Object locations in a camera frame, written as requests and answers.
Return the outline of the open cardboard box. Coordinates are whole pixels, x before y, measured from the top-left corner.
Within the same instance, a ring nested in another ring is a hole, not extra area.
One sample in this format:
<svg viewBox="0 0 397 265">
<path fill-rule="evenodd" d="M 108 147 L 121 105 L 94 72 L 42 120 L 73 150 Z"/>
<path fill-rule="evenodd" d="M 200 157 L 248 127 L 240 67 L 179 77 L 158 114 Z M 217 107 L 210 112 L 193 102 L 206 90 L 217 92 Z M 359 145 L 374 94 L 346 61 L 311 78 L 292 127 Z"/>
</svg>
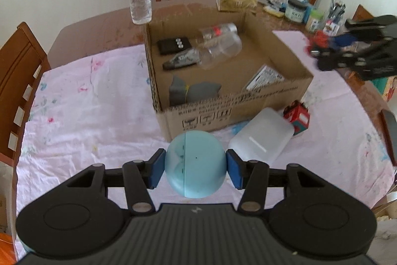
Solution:
<svg viewBox="0 0 397 265">
<path fill-rule="evenodd" d="M 197 65 L 173 71 L 163 70 L 169 56 L 160 55 L 157 42 L 167 38 L 187 37 L 196 44 L 200 29 L 233 23 L 242 40 L 242 51 L 212 69 Z M 265 107 L 280 110 L 300 100 L 313 75 L 296 54 L 283 43 L 261 17 L 250 12 L 221 13 L 203 10 L 191 14 L 153 20 L 144 31 L 145 52 L 156 118 L 162 135 L 171 141 L 187 130 L 219 130 L 253 118 Z M 244 87 L 263 66 L 278 71 L 285 80 L 259 89 Z M 179 106 L 169 105 L 169 87 L 174 75 L 193 85 L 201 82 L 221 85 L 219 96 Z"/>
</svg>

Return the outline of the pink floral tablecloth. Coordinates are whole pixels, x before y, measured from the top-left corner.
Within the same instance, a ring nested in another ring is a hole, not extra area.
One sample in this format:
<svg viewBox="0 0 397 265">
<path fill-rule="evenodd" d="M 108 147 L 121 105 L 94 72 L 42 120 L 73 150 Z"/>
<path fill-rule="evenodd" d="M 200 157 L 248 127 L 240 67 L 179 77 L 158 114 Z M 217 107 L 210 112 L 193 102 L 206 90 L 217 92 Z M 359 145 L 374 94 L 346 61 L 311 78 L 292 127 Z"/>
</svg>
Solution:
<svg viewBox="0 0 397 265">
<path fill-rule="evenodd" d="M 304 98 L 312 124 L 292 140 L 279 165 L 298 161 L 360 201 L 374 205 L 394 169 L 362 105 L 336 72 L 320 72 L 304 52 L 299 32 L 275 33 L 313 74 Z M 36 92 L 18 163 L 17 208 L 93 163 L 119 167 L 148 159 L 166 146 L 154 109 L 144 47 L 133 46 L 79 59 L 48 71 Z M 311 264 L 284 248 L 255 219 L 232 211 L 239 193 L 230 181 L 198 211 L 160 181 L 154 219 L 135 223 L 109 251 L 79 264 Z"/>
</svg>

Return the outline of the pen holder with pens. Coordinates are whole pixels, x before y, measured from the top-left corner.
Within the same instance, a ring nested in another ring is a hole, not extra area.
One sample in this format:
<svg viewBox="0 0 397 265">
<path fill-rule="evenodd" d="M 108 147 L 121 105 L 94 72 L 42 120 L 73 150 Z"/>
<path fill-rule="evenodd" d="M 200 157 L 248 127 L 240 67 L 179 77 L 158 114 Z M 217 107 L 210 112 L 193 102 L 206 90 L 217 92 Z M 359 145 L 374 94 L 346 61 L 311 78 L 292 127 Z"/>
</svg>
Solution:
<svg viewBox="0 0 397 265">
<path fill-rule="evenodd" d="M 331 0 L 331 5 L 322 22 L 323 33 L 327 36 L 335 36 L 337 34 L 345 9 L 346 5 L 343 1 Z"/>
</svg>

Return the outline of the grey cloth piece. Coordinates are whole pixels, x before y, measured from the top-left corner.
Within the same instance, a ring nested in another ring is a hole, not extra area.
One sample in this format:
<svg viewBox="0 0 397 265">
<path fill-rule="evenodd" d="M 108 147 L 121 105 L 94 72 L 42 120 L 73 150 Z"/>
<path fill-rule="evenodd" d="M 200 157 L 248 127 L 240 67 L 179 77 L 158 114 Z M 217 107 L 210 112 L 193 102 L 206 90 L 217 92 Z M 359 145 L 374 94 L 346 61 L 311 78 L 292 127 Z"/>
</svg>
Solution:
<svg viewBox="0 0 397 265">
<path fill-rule="evenodd" d="M 211 82 L 189 85 L 184 80 L 174 75 L 172 84 L 169 87 L 169 105 L 179 106 L 217 98 L 220 89 L 220 84 Z"/>
</svg>

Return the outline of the red toy train car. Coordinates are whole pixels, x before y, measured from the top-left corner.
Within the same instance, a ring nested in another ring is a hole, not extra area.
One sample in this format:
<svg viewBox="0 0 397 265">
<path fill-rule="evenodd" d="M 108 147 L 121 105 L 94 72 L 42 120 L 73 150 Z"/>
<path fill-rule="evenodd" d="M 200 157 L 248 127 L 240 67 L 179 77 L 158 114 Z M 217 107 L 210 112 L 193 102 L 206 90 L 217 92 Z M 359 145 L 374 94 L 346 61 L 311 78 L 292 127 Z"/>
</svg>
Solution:
<svg viewBox="0 0 397 265">
<path fill-rule="evenodd" d="M 310 114 L 307 107 L 298 100 L 283 110 L 283 117 L 294 127 L 294 136 L 309 128 Z"/>
</svg>

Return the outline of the dark lid glass jar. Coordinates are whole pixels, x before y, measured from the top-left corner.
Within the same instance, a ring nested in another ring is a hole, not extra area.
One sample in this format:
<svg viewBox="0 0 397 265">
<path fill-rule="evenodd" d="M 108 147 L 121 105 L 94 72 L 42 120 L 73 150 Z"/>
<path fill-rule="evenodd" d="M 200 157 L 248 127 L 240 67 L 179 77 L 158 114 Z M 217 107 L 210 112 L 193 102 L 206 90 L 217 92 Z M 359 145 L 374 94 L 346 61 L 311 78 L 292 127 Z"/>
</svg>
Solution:
<svg viewBox="0 0 397 265">
<path fill-rule="evenodd" d="M 285 8 L 285 17 L 294 23 L 302 23 L 307 9 L 307 3 L 299 0 L 288 0 Z"/>
</svg>

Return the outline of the black digital timer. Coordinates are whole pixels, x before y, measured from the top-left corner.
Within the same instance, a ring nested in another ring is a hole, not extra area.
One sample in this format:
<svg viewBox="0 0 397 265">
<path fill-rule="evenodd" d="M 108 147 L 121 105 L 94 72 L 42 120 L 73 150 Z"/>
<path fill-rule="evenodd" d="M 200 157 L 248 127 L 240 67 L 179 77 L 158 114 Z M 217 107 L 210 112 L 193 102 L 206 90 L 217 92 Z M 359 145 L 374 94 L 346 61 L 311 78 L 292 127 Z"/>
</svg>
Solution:
<svg viewBox="0 0 397 265">
<path fill-rule="evenodd" d="M 160 55 L 176 54 L 192 48 L 187 37 L 176 37 L 159 40 L 157 42 Z"/>
</svg>

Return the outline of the wooden chair right edge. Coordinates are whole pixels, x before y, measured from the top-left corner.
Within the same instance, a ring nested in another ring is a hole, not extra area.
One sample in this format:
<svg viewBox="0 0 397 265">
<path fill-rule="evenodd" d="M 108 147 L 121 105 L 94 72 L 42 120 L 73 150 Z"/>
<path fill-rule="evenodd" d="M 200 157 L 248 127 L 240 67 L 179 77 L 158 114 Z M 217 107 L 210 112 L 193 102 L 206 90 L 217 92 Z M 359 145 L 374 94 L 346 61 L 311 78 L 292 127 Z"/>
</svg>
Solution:
<svg viewBox="0 0 397 265">
<path fill-rule="evenodd" d="M 366 10 L 366 8 L 364 8 L 361 4 L 359 4 L 353 15 L 352 20 L 354 22 L 362 22 L 368 19 L 373 19 L 373 15 L 370 14 L 370 12 L 368 12 L 368 10 Z"/>
</svg>

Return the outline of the clear plastic jar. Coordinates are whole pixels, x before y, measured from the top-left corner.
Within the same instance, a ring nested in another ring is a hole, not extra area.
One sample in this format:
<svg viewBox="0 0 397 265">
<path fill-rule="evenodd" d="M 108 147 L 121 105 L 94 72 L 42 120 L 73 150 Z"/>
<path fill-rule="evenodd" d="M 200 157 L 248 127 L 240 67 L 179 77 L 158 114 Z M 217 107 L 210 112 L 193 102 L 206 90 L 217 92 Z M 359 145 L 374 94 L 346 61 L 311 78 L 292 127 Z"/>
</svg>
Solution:
<svg viewBox="0 0 397 265">
<path fill-rule="evenodd" d="M 242 51 L 242 40 L 237 33 L 230 32 L 198 44 L 197 50 L 198 66 L 212 69 L 237 56 Z"/>
</svg>

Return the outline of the yellow sticky note pad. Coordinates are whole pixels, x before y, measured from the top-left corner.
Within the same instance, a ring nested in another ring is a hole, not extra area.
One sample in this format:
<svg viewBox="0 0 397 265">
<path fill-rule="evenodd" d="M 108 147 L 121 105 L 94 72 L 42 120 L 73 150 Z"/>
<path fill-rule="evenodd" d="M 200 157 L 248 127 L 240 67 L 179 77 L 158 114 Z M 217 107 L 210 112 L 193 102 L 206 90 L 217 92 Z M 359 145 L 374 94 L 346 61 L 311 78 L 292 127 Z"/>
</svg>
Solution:
<svg viewBox="0 0 397 265">
<path fill-rule="evenodd" d="M 274 8 L 270 5 L 264 6 L 263 10 L 264 10 L 264 12 L 268 13 L 269 15 L 272 15 L 272 16 L 278 17 L 278 18 L 282 18 L 285 15 L 285 13 L 282 12 L 280 9 Z"/>
</svg>

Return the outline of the light blue round device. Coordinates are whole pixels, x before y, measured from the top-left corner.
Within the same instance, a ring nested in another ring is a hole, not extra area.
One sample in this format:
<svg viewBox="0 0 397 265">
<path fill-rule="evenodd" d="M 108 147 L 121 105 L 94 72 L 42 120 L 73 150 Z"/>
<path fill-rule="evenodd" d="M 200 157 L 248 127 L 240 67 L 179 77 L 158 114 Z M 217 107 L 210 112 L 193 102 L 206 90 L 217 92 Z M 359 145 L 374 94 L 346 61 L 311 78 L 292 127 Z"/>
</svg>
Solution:
<svg viewBox="0 0 397 265">
<path fill-rule="evenodd" d="M 222 186 L 227 161 L 222 144 L 201 130 L 178 135 L 165 156 L 165 174 L 171 187 L 185 198 L 206 198 Z"/>
</svg>

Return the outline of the white translucent plastic container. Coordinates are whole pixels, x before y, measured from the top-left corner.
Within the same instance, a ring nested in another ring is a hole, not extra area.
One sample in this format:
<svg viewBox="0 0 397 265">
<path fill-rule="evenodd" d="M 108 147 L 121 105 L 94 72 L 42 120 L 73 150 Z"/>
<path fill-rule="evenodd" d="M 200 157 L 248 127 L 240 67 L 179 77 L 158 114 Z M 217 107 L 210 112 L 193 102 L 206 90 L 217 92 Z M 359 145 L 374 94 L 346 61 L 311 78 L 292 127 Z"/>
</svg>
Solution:
<svg viewBox="0 0 397 265">
<path fill-rule="evenodd" d="M 272 108 L 257 114 L 229 143 L 243 161 L 272 165 L 294 134 L 294 127 Z"/>
</svg>

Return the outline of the green lid spice jar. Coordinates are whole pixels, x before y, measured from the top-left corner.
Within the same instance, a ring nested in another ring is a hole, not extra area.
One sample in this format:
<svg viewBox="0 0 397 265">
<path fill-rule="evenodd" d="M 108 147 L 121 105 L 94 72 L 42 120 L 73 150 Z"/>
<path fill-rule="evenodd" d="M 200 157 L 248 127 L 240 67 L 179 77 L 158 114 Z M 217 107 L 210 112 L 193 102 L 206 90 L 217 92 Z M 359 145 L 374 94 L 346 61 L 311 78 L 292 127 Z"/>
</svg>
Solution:
<svg viewBox="0 0 397 265">
<path fill-rule="evenodd" d="M 323 16 L 323 12 L 317 9 L 312 9 L 308 16 L 305 29 L 310 33 L 317 31 L 319 29 L 320 23 L 322 22 Z"/>
</svg>

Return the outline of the wooden chair left side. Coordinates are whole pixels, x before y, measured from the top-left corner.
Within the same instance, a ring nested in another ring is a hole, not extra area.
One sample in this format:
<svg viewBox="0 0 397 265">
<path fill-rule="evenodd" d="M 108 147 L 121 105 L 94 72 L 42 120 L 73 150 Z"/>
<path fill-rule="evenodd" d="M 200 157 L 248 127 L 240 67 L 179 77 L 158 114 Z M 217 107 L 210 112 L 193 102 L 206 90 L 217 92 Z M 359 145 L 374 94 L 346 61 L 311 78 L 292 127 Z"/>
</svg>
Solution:
<svg viewBox="0 0 397 265">
<path fill-rule="evenodd" d="M 26 22 L 1 48 L 1 161 L 13 167 L 40 78 L 50 70 L 47 54 Z"/>
</svg>

